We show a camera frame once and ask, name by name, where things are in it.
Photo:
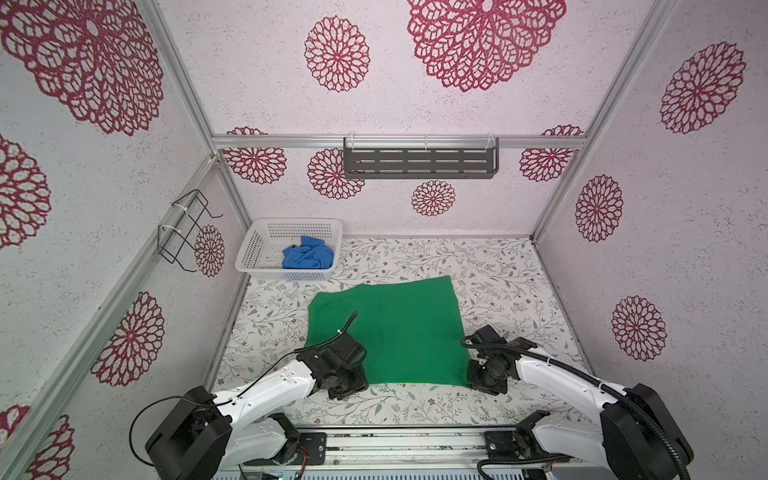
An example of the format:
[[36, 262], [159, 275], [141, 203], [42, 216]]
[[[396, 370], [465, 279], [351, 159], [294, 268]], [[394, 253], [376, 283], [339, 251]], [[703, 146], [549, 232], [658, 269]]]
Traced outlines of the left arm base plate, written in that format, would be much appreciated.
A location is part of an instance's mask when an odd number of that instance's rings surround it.
[[277, 465], [317, 466], [325, 463], [327, 434], [322, 432], [300, 432], [289, 436], [286, 443], [271, 459]]

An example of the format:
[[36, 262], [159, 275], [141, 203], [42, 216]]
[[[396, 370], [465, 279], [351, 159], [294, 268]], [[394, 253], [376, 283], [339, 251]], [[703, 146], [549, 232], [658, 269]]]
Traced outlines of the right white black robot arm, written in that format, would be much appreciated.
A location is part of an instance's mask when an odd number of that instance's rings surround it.
[[485, 435], [487, 457], [477, 464], [539, 469], [580, 460], [618, 479], [687, 479], [694, 453], [659, 394], [645, 384], [632, 388], [606, 382], [549, 355], [538, 344], [502, 338], [484, 326], [462, 338], [474, 350], [468, 364], [471, 389], [501, 395], [512, 380], [537, 386], [589, 418], [589, 423], [554, 418], [537, 410], [507, 431]]

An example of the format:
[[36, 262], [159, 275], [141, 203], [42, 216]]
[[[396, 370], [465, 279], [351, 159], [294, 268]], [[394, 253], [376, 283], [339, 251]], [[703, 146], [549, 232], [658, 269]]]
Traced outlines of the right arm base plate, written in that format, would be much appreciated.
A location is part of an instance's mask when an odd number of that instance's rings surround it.
[[493, 430], [484, 433], [488, 459], [516, 464], [569, 460], [562, 454], [546, 452], [528, 430]]

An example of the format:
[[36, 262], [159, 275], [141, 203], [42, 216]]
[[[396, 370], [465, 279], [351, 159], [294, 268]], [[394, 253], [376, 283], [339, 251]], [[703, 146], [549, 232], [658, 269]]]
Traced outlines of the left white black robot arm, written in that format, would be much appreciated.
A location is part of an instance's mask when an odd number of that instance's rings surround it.
[[342, 400], [366, 390], [366, 356], [341, 331], [247, 386], [218, 392], [199, 386], [176, 396], [145, 444], [149, 462], [162, 479], [211, 479], [221, 468], [253, 461], [304, 463], [301, 435], [282, 408], [319, 391]]

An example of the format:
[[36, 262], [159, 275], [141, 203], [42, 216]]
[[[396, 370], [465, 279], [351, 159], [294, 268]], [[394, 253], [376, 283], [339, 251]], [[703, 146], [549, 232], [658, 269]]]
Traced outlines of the green tank top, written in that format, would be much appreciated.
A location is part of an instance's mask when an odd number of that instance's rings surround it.
[[352, 314], [348, 334], [367, 350], [370, 384], [467, 385], [470, 354], [450, 277], [321, 292], [308, 307], [306, 343], [329, 339]]

